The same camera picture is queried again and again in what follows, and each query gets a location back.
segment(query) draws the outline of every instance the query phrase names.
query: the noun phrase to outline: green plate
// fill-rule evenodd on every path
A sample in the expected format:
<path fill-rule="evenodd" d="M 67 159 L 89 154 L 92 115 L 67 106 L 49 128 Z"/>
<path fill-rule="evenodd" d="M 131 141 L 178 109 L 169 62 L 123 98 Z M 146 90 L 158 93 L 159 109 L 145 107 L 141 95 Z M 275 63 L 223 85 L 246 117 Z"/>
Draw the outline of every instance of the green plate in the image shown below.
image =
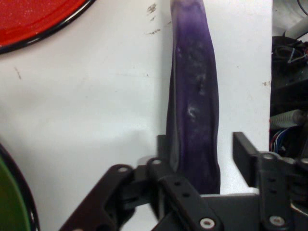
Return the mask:
<path fill-rule="evenodd" d="M 0 145 L 0 231 L 39 231 L 38 220 L 22 173 Z"/>

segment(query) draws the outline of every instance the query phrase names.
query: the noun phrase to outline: eggplant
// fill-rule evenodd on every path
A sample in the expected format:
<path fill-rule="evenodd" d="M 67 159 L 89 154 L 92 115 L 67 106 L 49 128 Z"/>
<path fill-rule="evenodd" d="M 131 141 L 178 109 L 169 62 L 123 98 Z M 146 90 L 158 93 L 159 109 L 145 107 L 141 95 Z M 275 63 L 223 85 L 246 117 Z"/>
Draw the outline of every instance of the eggplant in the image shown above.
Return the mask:
<path fill-rule="evenodd" d="M 170 164 L 200 194 L 220 192 L 214 48 L 202 0 L 171 0 L 173 62 L 166 141 Z"/>

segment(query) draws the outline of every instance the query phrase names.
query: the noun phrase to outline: black cable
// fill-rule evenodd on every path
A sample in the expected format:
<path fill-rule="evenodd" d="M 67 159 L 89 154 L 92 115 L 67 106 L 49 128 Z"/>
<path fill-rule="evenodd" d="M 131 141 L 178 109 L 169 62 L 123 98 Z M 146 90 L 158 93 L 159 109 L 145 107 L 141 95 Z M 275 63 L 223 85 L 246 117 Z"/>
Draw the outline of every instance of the black cable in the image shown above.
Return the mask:
<path fill-rule="evenodd" d="M 300 3 L 299 0 L 297 0 L 297 3 L 299 5 L 299 7 L 302 9 L 302 11 L 305 13 L 305 15 L 308 15 L 307 11 L 305 11 L 304 7 L 302 6 L 302 4 Z"/>
<path fill-rule="evenodd" d="M 308 64 L 308 42 L 284 36 L 273 37 L 272 63 L 282 66 L 299 66 Z"/>

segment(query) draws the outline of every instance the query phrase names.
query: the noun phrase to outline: bolt head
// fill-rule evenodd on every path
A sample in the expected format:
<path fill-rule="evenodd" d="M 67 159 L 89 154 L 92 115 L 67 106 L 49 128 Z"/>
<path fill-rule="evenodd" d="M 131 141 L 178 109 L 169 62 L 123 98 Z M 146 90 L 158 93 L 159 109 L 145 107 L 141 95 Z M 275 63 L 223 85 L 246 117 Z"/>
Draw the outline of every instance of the bolt head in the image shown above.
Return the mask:
<path fill-rule="evenodd" d="M 274 159 L 274 156 L 272 154 L 266 153 L 263 155 L 263 158 L 268 159 L 268 160 L 272 160 Z"/>
<path fill-rule="evenodd" d="M 271 216 L 269 220 L 270 220 L 270 223 L 274 226 L 283 226 L 285 224 L 284 219 L 279 216 Z"/>
<path fill-rule="evenodd" d="M 154 164 L 154 165 L 160 165 L 161 163 L 162 163 L 161 160 L 154 160 L 154 161 L 152 162 L 152 164 Z"/>
<path fill-rule="evenodd" d="M 215 222 L 211 218 L 203 218 L 200 221 L 200 225 L 205 230 L 211 230 L 215 227 Z"/>
<path fill-rule="evenodd" d="M 121 167 L 118 169 L 119 172 L 126 172 L 128 171 L 128 168 L 127 167 Z"/>

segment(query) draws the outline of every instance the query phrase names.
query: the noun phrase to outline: red bowl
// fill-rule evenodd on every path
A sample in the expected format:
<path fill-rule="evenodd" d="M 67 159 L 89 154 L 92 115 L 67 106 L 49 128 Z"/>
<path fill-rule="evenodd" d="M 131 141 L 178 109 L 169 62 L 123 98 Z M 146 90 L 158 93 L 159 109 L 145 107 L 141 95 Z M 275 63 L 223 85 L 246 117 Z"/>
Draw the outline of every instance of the red bowl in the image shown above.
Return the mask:
<path fill-rule="evenodd" d="M 0 1 L 0 54 L 38 42 L 79 17 L 95 0 Z"/>

